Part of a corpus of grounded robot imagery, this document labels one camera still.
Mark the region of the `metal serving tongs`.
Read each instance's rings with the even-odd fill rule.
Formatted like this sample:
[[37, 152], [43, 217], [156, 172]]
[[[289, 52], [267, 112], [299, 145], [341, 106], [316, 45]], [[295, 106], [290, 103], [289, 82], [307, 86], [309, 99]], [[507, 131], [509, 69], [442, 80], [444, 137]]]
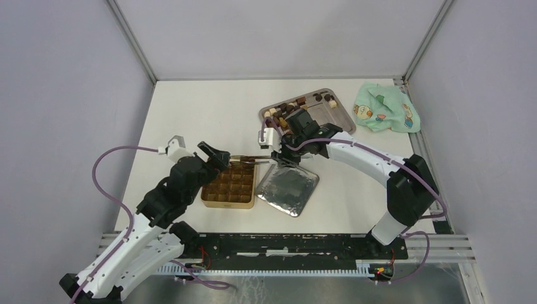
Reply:
[[[270, 155], [260, 155], [260, 156], [232, 155], [231, 158], [230, 158], [230, 163], [229, 164], [231, 164], [231, 163], [247, 163], [247, 164], [254, 164], [254, 165], [264, 165], [264, 164], [273, 165], [273, 163], [270, 162], [271, 157], [272, 156], [270, 156]], [[304, 156], [299, 157], [297, 162], [295, 162], [293, 160], [291, 160], [291, 161], [294, 162], [294, 166], [297, 166], [297, 165], [300, 164], [300, 162], [309, 161], [309, 160], [312, 160], [312, 159], [313, 159], [312, 155], [304, 155]]]

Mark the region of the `gold chocolate box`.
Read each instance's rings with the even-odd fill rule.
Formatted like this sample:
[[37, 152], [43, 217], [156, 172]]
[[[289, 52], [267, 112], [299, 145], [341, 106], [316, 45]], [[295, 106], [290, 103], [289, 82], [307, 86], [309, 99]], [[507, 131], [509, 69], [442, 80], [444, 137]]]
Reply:
[[208, 208], [251, 209], [255, 204], [256, 165], [232, 161], [230, 167], [203, 186], [200, 198]]

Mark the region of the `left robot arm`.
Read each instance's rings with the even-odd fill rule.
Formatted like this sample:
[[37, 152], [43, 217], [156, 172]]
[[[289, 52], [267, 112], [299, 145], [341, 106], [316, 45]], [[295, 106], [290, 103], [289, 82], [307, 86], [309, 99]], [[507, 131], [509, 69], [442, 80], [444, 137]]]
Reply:
[[148, 148], [166, 156], [173, 166], [169, 175], [144, 195], [134, 212], [94, 182], [104, 196], [126, 212], [129, 223], [89, 266], [61, 278], [60, 286], [70, 303], [122, 303], [161, 266], [180, 256], [197, 254], [197, 232], [176, 219], [186, 212], [203, 186], [229, 168], [231, 160], [228, 151], [204, 141], [198, 148], [207, 160], [187, 150], [181, 136], [174, 136], [164, 147]]

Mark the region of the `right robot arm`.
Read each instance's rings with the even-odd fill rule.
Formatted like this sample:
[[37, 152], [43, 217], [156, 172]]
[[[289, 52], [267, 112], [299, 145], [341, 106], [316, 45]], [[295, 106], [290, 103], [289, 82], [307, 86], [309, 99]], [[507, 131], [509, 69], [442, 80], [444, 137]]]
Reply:
[[423, 157], [407, 158], [376, 150], [333, 123], [318, 124], [305, 110], [285, 120], [291, 131], [282, 133], [267, 117], [258, 133], [262, 149], [278, 163], [297, 165], [305, 155], [320, 155], [341, 162], [376, 180], [386, 189], [387, 210], [368, 232], [367, 253], [382, 258], [391, 243], [419, 220], [434, 202], [441, 202], [438, 187]]

